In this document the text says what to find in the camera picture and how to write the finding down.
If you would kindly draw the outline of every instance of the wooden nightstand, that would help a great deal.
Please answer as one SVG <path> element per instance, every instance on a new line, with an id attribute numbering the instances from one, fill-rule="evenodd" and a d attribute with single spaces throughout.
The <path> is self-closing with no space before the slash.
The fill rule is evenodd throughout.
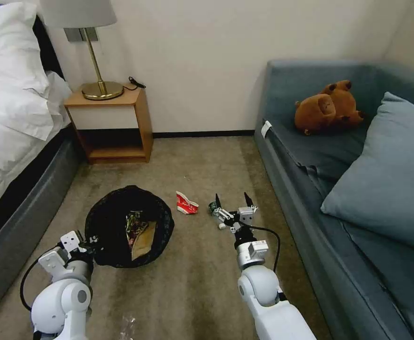
<path id="1" fill-rule="evenodd" d="M 143 89 L 124 89 L 120 97 L 92 101 L 81 90 L 65 101 L 89 163 L 148 162 L 153 136 Z"/>

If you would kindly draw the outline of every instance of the red wrapper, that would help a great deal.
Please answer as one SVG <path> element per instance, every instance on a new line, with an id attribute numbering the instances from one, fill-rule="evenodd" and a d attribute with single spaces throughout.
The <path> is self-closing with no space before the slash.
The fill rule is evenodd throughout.
<path id="1" fill-rule="evenodd" d="M 182 194 L 179 191 L 176 191 L 177 194 L 177 210 L 184 213 L 185 215 L 197 213 L 199 209 L 199 204 L 196 202 L 190 201 L 188 197 Z"/>

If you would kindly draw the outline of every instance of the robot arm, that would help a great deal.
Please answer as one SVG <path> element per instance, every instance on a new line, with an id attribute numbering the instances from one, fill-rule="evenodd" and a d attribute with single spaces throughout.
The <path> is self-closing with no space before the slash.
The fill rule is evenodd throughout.
<path id="1" fill-rule="evenodd" d="M 260 340 L 315 340 L 314 334 L 298 309 L 287 301 L 275 272 L 263 266 L 268 245 L 258 241 L 249 226 L 257 207 L 245 193 L 248 207 L 225 212 L 216 195 L 211 214 L 220 222 L 220 229 L 229 226 L 235 236 L 238 267 L 238 291 L 254 318 Z"/>
<path id="2" fill-rule="evenodd" d="M 87 340 L 85 322 L 90 289 L 77 279 L 63 279 L 46 287 L 32 304 L 34 329 L 59 334 L 57 340 Z"/>
<path id="3" fill-rule="evenodd" d="M 31 309 L 34 331 L 45 338 L 87 340 L 85 324 L 92 297 L 89 287 L 93 260 L 74 231 L 60 238 L 61 245 L 43 254 L 38 263 L 52 276 L 52 284 L 35 299 Z"/>
<path id="4" fill-rule="evenodd" d="M 262 265 L 246 268 L 238 290 L 251 310 L 260 340 L 315 340 L 298 309 L 280 300 L 282 290 L 272 270 Z"/>

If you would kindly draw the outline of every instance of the black mesh bag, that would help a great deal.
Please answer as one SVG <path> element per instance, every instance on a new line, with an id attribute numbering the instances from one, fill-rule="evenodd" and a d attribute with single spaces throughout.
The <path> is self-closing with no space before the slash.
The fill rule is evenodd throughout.
<path id="1" fill-rule="evenodd" d="M 132 260 L 129 232 L 138 221 L 156 223 L 150 251 Z M 174 229 L 170 208 L 162 199 L 137 186 L 114 190 L 98 201 L 85 220 L 85 237 L 99 265 L 135 268 L 161 255 Z"/>

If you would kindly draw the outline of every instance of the floor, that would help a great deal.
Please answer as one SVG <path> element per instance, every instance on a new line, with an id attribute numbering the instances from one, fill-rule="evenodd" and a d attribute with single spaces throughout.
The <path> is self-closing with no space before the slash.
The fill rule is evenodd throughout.
<path id="1" fill-rule="evenodd" d="M 330 339 L 283 212 L 252 137 L 157 139 L 148 164 L 83 165 L 32 259 L 70 230 L 84 231 L 93 204 L 108 192 L 136 184 L 172 209 L 175 229 L 163 254 L 137 269 L 96 266 L 90 340 L 257 339 L 249 310 L 237 291 L 234 237 L 218 230 L 208 203 L 218 193 L 224 207 L 243 205 L 246 191 L 260 207 L 255 225 L 274 229 L 282 240 L 277 274 L 286 296 L 317 339 Z M 176 211 L 175 191 L 200 206 L 196 215 Z M 275 249 L 275 239 L 265 232 Z M 273 254 L 267 258 L 272 267 Z M 29 340 L 29 316 L 19 300 L 19 280 L 0 304 L 0 340 Z M 27 301 L 49 283 L 35 268 L 26 282 Z"/>

